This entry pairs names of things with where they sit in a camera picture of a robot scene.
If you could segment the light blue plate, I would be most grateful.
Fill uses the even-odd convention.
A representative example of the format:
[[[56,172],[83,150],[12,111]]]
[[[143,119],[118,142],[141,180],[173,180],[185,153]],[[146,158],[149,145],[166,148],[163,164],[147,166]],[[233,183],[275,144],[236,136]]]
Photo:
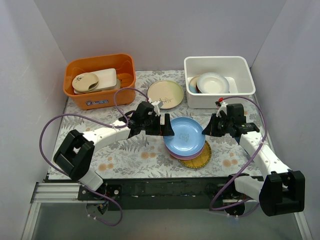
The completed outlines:
[[[205,144],[203,127],[194,119],[181,116],[170,121],[174,136],[164,136],[164,145],[174,154],[191,156],[198,153]]]

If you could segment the yellow woven plate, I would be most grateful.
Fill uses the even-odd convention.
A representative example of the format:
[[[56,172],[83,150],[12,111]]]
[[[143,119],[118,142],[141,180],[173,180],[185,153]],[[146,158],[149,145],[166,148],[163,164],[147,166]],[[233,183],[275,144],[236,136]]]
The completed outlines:
[[[203,150],[200,155],[190,160],[179,160],[183,166],[189,169],[201,169],[205,167],[211,160],[212,149],[208,141],[205,141]]]

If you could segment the pink plate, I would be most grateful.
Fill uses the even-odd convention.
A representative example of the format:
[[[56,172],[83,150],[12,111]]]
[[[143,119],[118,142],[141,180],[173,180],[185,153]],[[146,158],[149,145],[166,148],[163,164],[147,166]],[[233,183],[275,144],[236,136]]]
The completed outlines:
[[[188,161],[188,160],[192,160],[192,159],[195,159],[196,157],[198,157],[204,150],[204,147],[198,151],[197,153],[195,154],[192,154],[192,155],[189,155],[189,156],[182,156],[182,155],[178,155],[176,153],[173,153],[172,151],[170,151],[168,148],[166,148],[166,150],[169,152],[169,154],[179,160],[182,160],[182,161]]]

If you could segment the white ribbed deep plate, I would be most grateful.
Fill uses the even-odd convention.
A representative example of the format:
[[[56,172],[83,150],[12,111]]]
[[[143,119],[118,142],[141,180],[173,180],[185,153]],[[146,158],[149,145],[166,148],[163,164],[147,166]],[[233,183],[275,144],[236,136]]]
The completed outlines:
[[[230,91],[228,80],[215,72],[200,75],[197,86],[203,94],[227,94]]]

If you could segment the cream blue tree plate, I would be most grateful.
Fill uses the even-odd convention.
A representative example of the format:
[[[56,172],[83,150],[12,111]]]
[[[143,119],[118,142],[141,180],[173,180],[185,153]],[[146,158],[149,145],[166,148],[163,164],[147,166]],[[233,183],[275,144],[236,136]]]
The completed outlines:
[[[191,93],[198,94],[196,90],[196,83],[198,82],[199,77],[200,76],[197,75],[189,81],[188,87]]]

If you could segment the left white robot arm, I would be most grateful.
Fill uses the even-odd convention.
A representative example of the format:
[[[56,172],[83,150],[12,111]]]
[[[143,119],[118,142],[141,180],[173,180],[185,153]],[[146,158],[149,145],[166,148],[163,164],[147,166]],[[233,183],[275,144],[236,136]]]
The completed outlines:
[[[53,157],[53,161],[71,180],[89,188],[95,200],[106,196],[103,178],[91,168],[95,152],[118,141],[128,140],[142,131],[150,136],[173,137],[175,135],[170,114],[160,114],[161,101],[141,102],[135,110],[129,111],[110,125],[79,132],[70,131]]]

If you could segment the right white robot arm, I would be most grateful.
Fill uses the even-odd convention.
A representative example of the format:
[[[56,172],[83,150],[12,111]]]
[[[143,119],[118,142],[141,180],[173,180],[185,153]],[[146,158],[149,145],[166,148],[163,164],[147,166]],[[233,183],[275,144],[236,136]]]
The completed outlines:
[[[257,201],[262,211],[269,217],[302,212],[305,208],[305,176],[299,170],[292,170],[284,164],[265,143],[266,135],[253,122],[247,122],[244,107],[240,103],[217,103],[219,109],[212,114],[203,134],[223,137],[228,134],[250,156],[262,174],[259,181],[243,170],[229,177],[228,182],[214,195],[209,208],[226,190],[227,195],[237,199],[241,195]]]

